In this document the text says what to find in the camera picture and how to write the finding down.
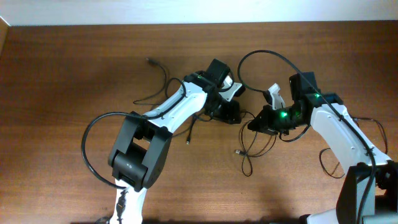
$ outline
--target white wall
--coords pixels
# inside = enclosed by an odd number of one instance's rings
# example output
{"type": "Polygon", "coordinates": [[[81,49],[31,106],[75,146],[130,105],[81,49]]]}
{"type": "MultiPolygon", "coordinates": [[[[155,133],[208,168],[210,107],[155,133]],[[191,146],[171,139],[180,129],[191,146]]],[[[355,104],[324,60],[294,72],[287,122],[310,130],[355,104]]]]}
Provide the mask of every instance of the white wall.
{"type": "Polygon", "coordinates": [[[0,0],[12,26],[398,19],[398,0],[0,0]]]}

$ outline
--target wooden table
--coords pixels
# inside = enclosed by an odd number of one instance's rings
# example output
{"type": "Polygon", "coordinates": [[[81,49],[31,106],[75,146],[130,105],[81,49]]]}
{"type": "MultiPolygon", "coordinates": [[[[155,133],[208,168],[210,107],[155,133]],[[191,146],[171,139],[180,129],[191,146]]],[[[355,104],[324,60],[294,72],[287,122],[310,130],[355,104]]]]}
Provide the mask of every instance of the wooden table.
{"type": "MultiPolygon", "coordinates": [[[[116,191],[84,165],[81,136],[98,114],[149,110],[132,103],[162,85],[148,56],[182,78],[206,69],[213,58],[236,71],[246,53],[275,50],[314,71],[322,91],[339,94],[351,114],[379,119],[397,160],[397,40],[398,22],[388,21],[11,27],[0,59],[0,222],[84,223],[113,212],[116,191]]],[[[287,105],[294,73],[270,55],[254,55],[242,67],[249,85],[278,83],[287,105]]],[[[238,101],[255,114],[266,104],[253,91],[238,101]]],[[[91,163],[108,179],[107,158],[122,120],[99,122],[87,142],[91,163]]],[[[310,129],[297,142],[277,141],[268,155],[252,160],[247,178],[234,153],[240,127],[197,122],[190,145],[175,138],[162,175],[148,190],[144,218],[273,220],[335,206],[344,180],[322,171],[318,153],[327,145],[319,134],[310,129]]],[[[377,126],[361,127],[383,151],[377,126]]],[[[248,143],[253,133],[245,136],[248,143]]],[[[260,135],[255,147],[266,141],[260,135]]],[[[331,169],[336,159],[325,154],[325,163],[331,169]]]]}

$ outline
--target wooden table surface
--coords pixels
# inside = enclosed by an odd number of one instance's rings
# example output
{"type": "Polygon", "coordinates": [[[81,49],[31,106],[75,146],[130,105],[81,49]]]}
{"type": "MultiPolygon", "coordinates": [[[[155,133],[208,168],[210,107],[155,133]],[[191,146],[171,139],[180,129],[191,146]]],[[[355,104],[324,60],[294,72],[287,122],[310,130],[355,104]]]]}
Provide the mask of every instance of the wooden table surface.
{"type": "MultiPolygon", "coordinates": [[[[11,27],[0,59],[0,222],[84,223],[113,212],[116,191],[84,165],[81,136],[98,114],[150,109],[132,103],[162,86],[160,70],[145,57],[183,78],[213,58],[236,72],[257,49],[314,71],[322,91],[339,94],[351,114],[381,121],[389,155],[398,159],[398,22],[11,27]]],[[[278,83],[287,105],[294,73],[271,55],[254,55],[242,67],[249,85],[278,83]]],[[[238,101],[255,114],[266,104],[253,91],[238,101]]],[[[111,180],[107,158],[122,120],[99,122],[87,142],[91,163],[111,180]]],[[[310,129],[299,141],[277,141],[252,160],[254,173],[245,177],[234,153],[240,127],[197,122],[190,145],[185,136],[173,139],[164,171],[148,190],[144,218],[272,220],[335,206],[344,180],[322,171],[318,153],[327,145],[319,134],[310,129]]],[[[377,126],[361,127],[383,151],[377,126]]],[[[245,136],[249,142],[253,133],[245,136]]],[[[260,135],[255,147],[266,141],[260,135]]],[[[325,154],[329,169],[335,162],[325,154]]]]}

